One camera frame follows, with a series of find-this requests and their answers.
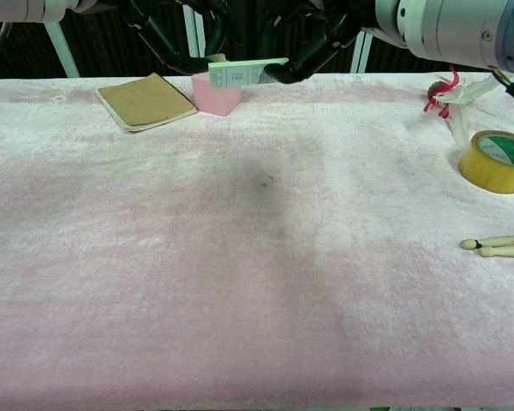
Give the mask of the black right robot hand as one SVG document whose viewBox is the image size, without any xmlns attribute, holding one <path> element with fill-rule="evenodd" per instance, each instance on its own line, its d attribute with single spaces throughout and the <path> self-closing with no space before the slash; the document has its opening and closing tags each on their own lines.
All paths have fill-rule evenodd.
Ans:
<svg viewBox="0 0 514 411">
<path fill-rule="evenodd" d="M 270 1 L 256 43 L 254 58 L 271 59 L 281 28 L 308 19 L 301 49 L 285 63 L 265 66 L 265 73 L 286 85 L 302 82 L 320 71 L 363 28 L 379 26 L 374 1 Z"/>
</svg>

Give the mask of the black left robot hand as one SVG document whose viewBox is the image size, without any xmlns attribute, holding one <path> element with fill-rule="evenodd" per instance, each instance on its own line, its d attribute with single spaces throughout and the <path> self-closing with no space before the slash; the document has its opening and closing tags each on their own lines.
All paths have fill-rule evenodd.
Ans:
<svg viewBox="0 0 514 411">
<path fill-rule="evenodd" d="M 191 57 L 175 45 L 158 16 L 160 1 L 79 1 L 73 11 L 81 15 L 97 14 L 117 9 L 128 27 L 136 31 L 158 60 L 180 74 L 200 74 L 208 69 L 209 57 L 218 53 L 226 37 L 237 34 L 231 31 L 236 16 L 229 1 L 181 1 L 182 6 L 208 14 L 213 19 L 213 32 L 206 44 L 204 57 Z"/>
</svg>

